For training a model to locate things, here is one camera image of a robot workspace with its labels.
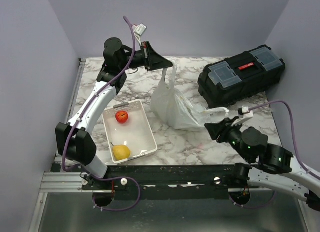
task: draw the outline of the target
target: marble surface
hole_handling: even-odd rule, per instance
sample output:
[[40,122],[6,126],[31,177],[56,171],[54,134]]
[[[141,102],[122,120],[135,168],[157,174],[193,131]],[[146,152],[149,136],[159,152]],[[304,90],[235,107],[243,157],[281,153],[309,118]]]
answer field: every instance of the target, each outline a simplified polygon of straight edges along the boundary
[[[207,102],[198,93],[197,80],[207,64],[222,60],[222,58],[184,58],[168,57],[178,64],[176,88],[183,92],[195,105],[207,107]],[[81,108],[93,90],[97,75],[103,64],[103,58],[88,58],[86,60],[80,89],[76,99],[74,114]],[[172,69],[168,69],[167,78]],[[127,81],[118,96],[108,105],[114,106],[132,100],[142,100],[146,115],[152,128],[158,150],[149,156],[128,161],[127,165],[226,165],[244,160],[228,144],[218,144],[212,141],[206,129],[200,132],[175,130],[163,124],[150,109],[151,95],[158,86],[161,71],[147,72],[140,68],[137,73],[128,75]],[[265,93],[239,101],[228,107],[229,117],[236,116],[241,106],[253,107],[267,101]],[[266,106],[254,113],[254,118],[242,128],[254,126],[269,136],[269,143],[280,145],[280,139],[271,109]],[[93,133],[97,146],[97,155],[106,164],[113,164],[102,117],[98,120]]]

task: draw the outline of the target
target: white tray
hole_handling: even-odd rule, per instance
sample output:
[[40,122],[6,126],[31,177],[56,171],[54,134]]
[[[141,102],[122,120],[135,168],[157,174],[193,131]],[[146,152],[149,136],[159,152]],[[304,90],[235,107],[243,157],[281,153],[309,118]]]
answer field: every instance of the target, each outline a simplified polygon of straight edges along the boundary
[[[116,120],[118,111],[128,113],[127,122],[121,124]],[[136,99],[107,108],[103,112],[102,118],[112,161],[115,164],[134,160],[157,151],[158,146],[141,100]],[[131,151],[130,157],[117,160],[112,152],[113,145],[111,143],[114,146],[127,146]]]

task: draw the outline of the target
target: pear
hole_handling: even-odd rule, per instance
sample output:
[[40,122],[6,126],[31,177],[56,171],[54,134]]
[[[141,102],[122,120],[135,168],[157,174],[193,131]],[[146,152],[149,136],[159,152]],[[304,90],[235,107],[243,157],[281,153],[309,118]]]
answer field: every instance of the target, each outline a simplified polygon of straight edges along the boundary
[[130,157],[130,149],[123,145],[115,145],[112,147],[112,152],[117,161],[121,161]]

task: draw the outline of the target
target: black toolbox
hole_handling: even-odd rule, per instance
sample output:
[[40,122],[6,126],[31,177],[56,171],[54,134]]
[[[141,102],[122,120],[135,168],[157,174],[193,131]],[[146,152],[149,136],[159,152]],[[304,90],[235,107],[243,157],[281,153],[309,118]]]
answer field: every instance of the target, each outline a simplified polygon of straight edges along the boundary
[[266,45],[208,64],[198,79],[209,108],[226,107],[279,83],[286,64]]

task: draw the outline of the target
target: white plastic bag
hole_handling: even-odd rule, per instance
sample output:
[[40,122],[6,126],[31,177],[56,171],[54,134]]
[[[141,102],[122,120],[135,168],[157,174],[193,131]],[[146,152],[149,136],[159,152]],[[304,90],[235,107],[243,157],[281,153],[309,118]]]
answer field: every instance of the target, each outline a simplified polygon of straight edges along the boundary
[[198,105],[193,106],[190,101],[175,88],[177,65],[173,63],[173,71],[166,84],[165,68],[158,87],[151,97],[151,110],[165,124],[176,130],[189,130],[204,128],[205,123],[219,123],[229,115],[227,108],[219,107],[205,109]]

